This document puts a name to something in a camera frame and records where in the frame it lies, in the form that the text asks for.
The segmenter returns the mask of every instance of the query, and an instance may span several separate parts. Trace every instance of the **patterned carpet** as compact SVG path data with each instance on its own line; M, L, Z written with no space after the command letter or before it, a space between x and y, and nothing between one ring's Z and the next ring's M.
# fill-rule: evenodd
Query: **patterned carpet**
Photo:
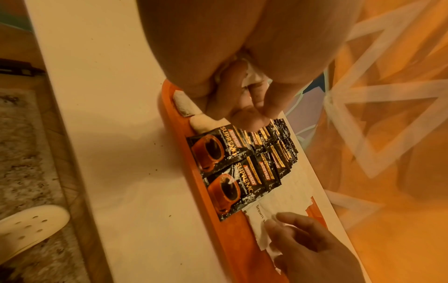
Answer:
M44 204L67 207L35 95L0 90L0 219ZM0 282L89 283L71 223L1 265Z

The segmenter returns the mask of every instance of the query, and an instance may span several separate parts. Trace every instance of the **printed coffee cup image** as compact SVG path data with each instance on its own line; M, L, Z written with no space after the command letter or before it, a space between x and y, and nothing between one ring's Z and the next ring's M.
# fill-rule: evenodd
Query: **printed coffee cup image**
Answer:
M231 206L241 197L236 180L229 174L222 174L207 188L211 202L220 215L229 213Z
M212 135L205 135L200 138L192 147L192 152L196 157L199 169L203 172L210 172L215 168L215 164L224 158L224 148L219 139Z

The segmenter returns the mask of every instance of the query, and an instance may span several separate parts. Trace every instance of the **orange tray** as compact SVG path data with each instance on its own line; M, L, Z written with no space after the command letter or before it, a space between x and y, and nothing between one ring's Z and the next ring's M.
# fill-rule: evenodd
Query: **orange tray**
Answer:
M266 251L260 251L253 235L251 226L244 213L239 211L223 222L219 221L207 188L202 181L195 159L187 144L186 137L195 135L190 127L189 118L182 117L173 101L175 90L180 88L165 80L162 86L159 108L162 119L171 128L179 145L186 166L185 177L195 197L209 236L220 262L233 282L288 282L284 275L279 275ZM314 217L323 225L325 220L319 207L312 199L313 205L307 209L310 217Z

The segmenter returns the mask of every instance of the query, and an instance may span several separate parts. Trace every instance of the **white table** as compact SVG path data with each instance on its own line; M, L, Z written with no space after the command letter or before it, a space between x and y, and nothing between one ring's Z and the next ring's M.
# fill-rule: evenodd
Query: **white table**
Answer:
M226 282L159 116L164 74L134 0L26 4L114 281ZM353 249L299 156L329 229Z

